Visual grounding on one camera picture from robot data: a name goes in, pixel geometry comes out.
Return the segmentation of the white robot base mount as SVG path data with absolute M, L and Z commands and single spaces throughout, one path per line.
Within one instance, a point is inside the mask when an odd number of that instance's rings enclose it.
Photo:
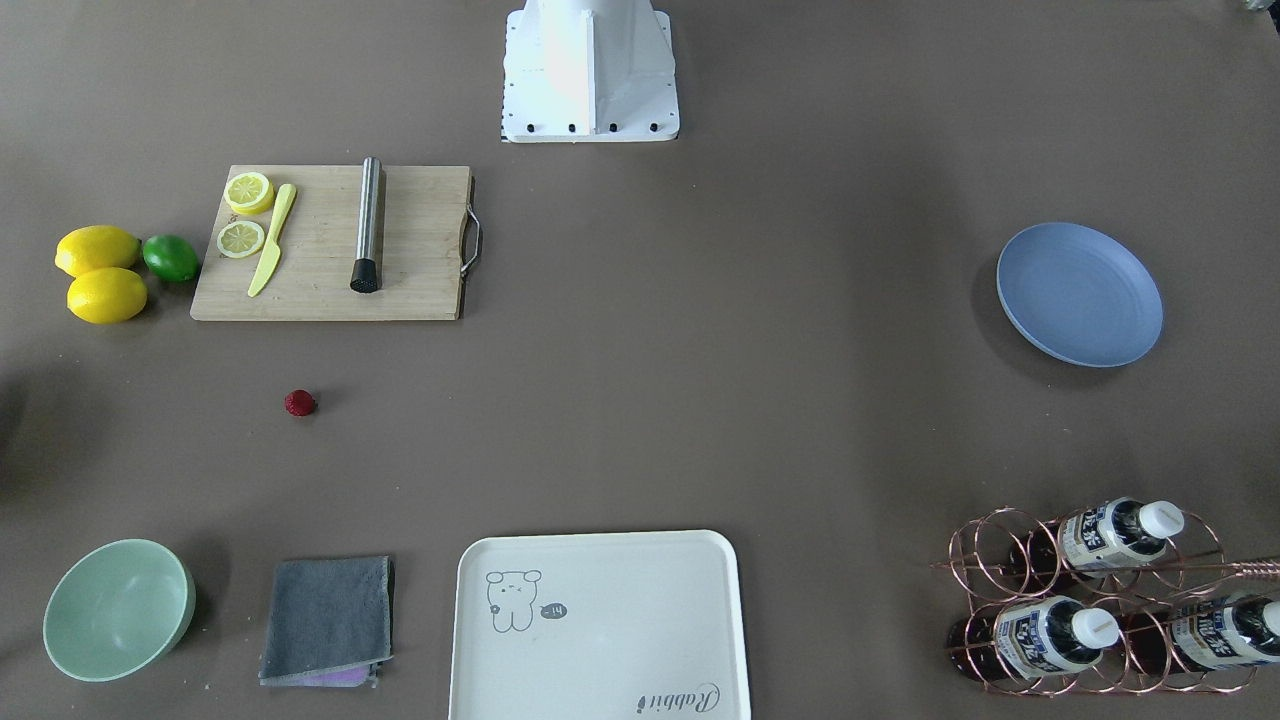
M 526 1 L 506 17 L 503 70 L 508 143 L 680 135 L 671 19 L 649 1 Z

